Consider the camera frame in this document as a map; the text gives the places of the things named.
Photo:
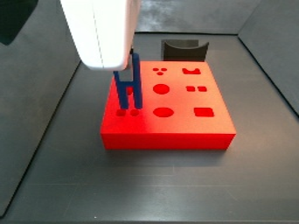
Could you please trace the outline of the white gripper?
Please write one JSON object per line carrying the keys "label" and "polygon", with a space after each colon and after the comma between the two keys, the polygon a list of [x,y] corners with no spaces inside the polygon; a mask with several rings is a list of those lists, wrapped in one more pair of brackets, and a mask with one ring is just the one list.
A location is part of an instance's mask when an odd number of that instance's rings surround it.
{"label": "white gripper", "polygon": [[141,0],[60,0],[69,33],[85,66],[127,67]]}

